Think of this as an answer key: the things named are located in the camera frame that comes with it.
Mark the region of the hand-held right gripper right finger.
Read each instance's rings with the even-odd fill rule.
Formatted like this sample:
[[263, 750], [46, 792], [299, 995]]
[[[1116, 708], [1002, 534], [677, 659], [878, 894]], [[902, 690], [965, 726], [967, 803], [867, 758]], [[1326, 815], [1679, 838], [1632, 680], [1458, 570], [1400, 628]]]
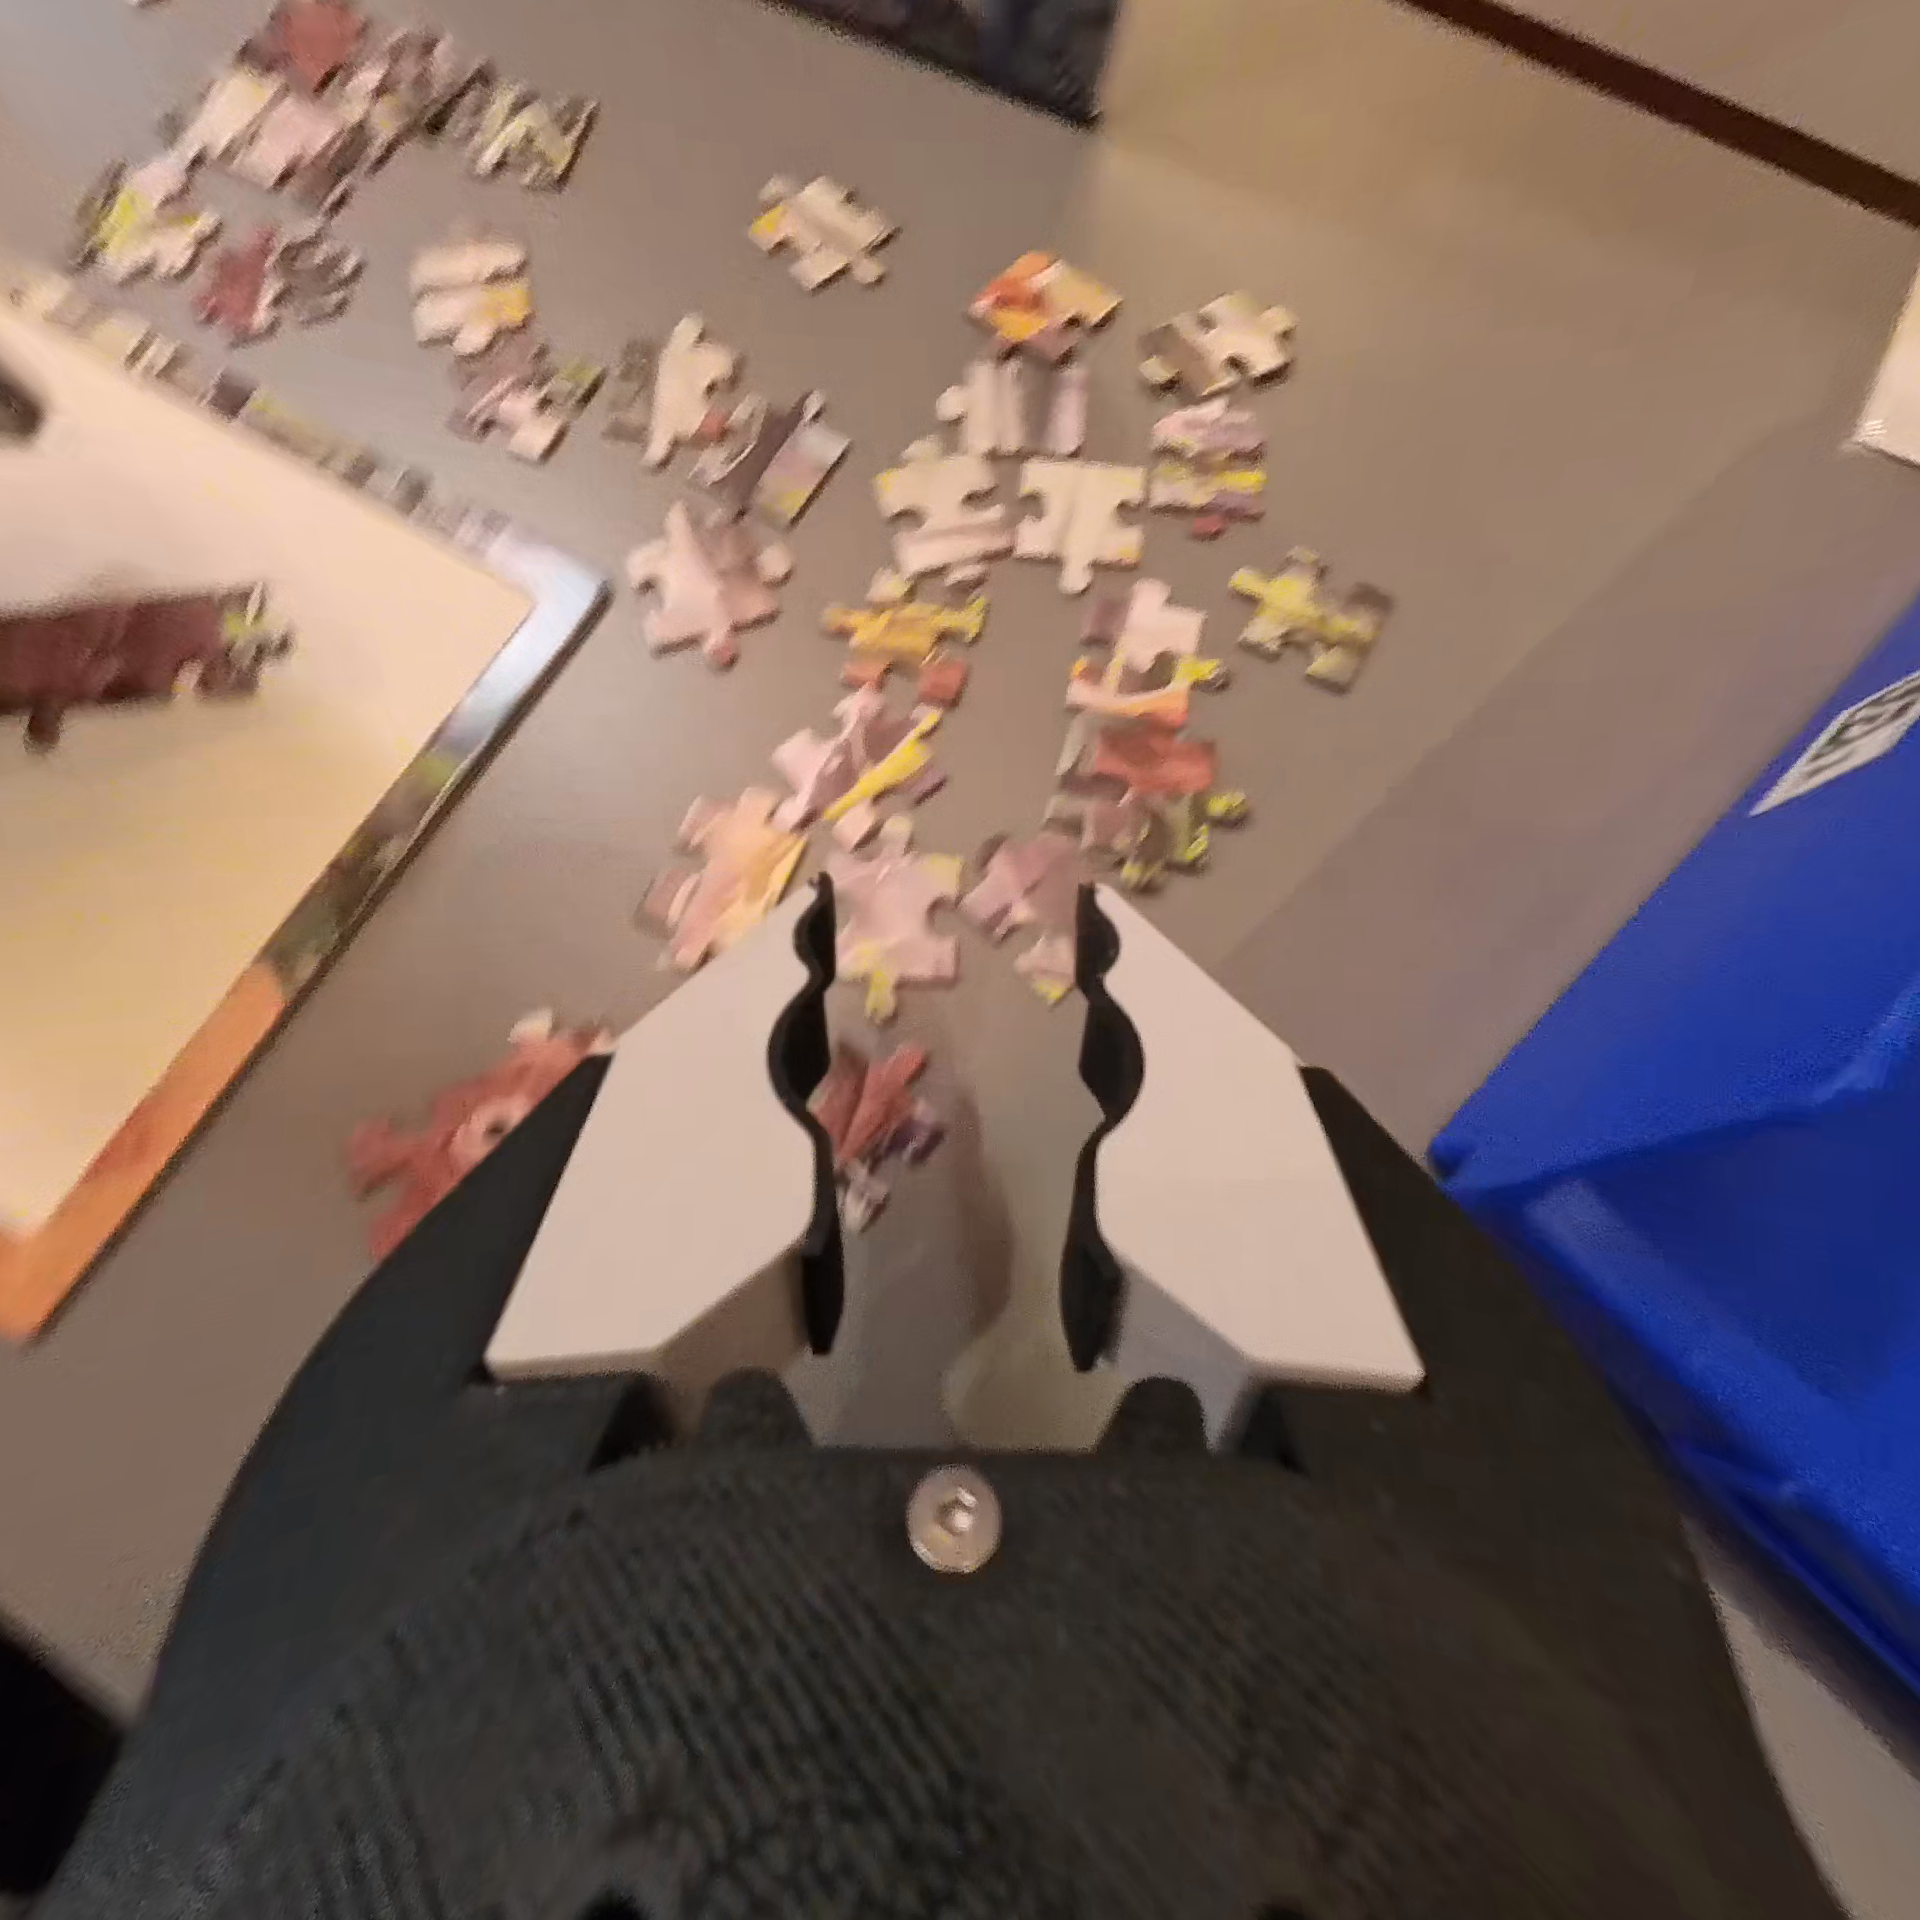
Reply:
[[1098, 1108], [1063, 1242], [1075, 1371], [1413, 1392], [1423, 1359], [1294, 1048], [1107, 885], [1076, 898], [1075, 987]]

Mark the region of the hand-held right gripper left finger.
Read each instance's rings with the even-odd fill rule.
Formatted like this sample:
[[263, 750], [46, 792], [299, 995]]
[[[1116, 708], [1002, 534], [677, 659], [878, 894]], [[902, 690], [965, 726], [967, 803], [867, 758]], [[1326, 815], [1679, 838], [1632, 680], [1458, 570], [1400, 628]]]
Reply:
[[824, 1359], [840, 1331], [834, 894], [813, 879], [613, 1047], [485, 1365], [496, 1381], [714, 1386]]

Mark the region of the brown and purple puzzle piece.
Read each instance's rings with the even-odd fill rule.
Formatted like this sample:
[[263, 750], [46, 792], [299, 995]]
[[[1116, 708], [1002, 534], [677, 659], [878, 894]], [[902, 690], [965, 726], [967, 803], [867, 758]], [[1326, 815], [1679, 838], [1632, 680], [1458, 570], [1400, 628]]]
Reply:
[[927, 1048], [919, 1042], [885, 1054], [846, 1039], [829, 1045], [806, 1116], [828, 1136], [836, 1210], [850, 1235], [890, 1207], [892, 1171], [923, 1163], [943, 1140], [943, 1118], [922, 1090], [926, 1070]]

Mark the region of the printed frame puzzle tray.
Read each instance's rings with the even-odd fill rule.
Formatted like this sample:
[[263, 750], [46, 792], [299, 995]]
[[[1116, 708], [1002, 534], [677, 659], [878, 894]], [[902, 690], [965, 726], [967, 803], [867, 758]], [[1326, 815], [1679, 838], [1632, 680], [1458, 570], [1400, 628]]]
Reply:
[[266, 584], [258, 692], [5, 715], [5, 1340], [36, 1336], [607, 603], [589, 564], [5, 258], [5, 615]]

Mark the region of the brown and yellow puzzle piece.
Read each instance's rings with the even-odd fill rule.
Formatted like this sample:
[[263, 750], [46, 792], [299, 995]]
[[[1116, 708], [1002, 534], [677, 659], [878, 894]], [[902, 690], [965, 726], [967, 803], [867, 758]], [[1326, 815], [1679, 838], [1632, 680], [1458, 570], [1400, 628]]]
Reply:
[[190, 692], [203, 702], [247, 699], [270, 670], [296, 646], [291, 630], [247, 630], [216, 639], [207, 652], [183, 659], [159, 686], [159, 696]]

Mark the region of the brown and green puzzle piece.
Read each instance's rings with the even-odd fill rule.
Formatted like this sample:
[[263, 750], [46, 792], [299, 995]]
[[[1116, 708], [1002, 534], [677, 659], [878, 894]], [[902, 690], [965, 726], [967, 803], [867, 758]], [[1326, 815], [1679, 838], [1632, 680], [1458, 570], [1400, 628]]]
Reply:
[[118, 704], [167, 704], [159, 686], [183, 659], [207, 652], [216, 639], [256, 630], [294, 630], [280, 622], [266, 584], [216, 591], [183, 591], [138, 606], [128, 638], [138, 694]]

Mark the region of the plain brown puzzle piece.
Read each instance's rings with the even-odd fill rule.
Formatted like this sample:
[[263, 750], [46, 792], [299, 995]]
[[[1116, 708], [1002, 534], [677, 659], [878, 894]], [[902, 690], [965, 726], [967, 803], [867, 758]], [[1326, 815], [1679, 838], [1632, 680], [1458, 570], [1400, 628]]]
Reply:
[[70, 711], [138, 696], [128, 654], [138, 603], [95, 603], [3, 618], [3, 714], [27, 750], [58, 746]]

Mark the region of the blue plastic bin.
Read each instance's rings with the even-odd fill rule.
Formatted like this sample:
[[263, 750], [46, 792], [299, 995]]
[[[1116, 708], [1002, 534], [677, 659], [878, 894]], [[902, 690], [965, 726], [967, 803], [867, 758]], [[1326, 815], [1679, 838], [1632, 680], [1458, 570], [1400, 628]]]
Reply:
[[1917, 610], [1431, 1140], [1691, 1494], [1917, 1679]]

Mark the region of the scattered loose puzzle pieces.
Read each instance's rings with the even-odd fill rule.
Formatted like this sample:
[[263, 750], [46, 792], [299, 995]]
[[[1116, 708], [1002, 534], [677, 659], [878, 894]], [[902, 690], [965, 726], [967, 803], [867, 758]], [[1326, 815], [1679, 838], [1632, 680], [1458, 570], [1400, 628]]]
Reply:
[[[548, 192], [572, 176], [594, 116], [592, 98], [517, 84], [443, 31], [365, 5], [274, 5], [194, 100], [157, 120], [157, 151], [116, 162], [87, 194], [75, 262], [118, 283], [197, 271], [198, 323], [248, 344], [344, 308], [364, 258], [333, 222], [408, 141], [451, 143], [472, 179]], [[502, 234], [423, 246], [407, 296], [415, 342], [445, 355], [447, 428], [461, 438], [542, 464], [603, 397], [613, 443], [653, 474], [683, 459], [683, 491], [623, 570], [653, 654], [728, 671], [740, 636], [779, 615], [794, 527], [850, 452], [828, 397], [751, 388], [740, 350], [693, 311], [626, 340], [611, 365], [559, 351], [525, 244]], [[1243, 818], [1213, 743], [1188, 725], [1192, 690], [1224, 686], [1230, 667], [1205, 656], [1205, 619], [1151, 580], [1087, 606], [1083, 646], [1107, 659], [1072, 663], [1044, 831], [991, 844], [962, 894], [962, 863], [917, 853], [904, 818], [940, 783], [927, 743], [968, 684], [998, 563], [1044, 564], [1063, 594], [1085, 594], [1102, 570], [1140, 567], [1148, 511], [1184, 516], [1191, 540], [1264, 514], [1266, 437], [1236, 395], [1290, 370], [1291, 312], [1227, 293], [1148, 330], [1138, 378], [1179, 403], [1140, 459], [1102, 461], [1087, 454], [1087, 342], [1118, 311], [1116, 287], [1046, 250], [971, 293], [976, 350], [934, 400], [934, 430], [871, 483], [887, 564], [855, 603], [822, 610], [848, 696], [829, 733], [779, 747], [783, 797], [744, 790], [688, 813], [680, 862], [643, 906], [669, 968], [696, 968], [767, 917], [810, 837], [828, 831], [836, 966], [862, 986], [867, 1019], [893, 1019], [908, 983], [952, 978], [956, 941], [927, 926], [946, 903], [995, 940], [1029, 927], [1019, 971], [1059, 1002], [1087, 862], [1148, 894], [1202, 868], [1211, 831]]]

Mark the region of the printed paper sheet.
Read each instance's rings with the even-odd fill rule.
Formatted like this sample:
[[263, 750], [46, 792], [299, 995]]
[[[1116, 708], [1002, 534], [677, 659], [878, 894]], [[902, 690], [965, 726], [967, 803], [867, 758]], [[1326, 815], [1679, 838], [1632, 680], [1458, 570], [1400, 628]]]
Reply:
[[1846, 443], [1917, 466], [1917, 277], [1910, 279]]

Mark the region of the illustrated puzzle box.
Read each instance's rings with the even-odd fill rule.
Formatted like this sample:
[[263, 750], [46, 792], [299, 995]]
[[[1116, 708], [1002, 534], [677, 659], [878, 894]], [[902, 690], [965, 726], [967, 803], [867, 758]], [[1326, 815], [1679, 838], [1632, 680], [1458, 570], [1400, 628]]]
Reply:
[[1122, 3], [781, 3], [1069, 126], [1100, 116]]

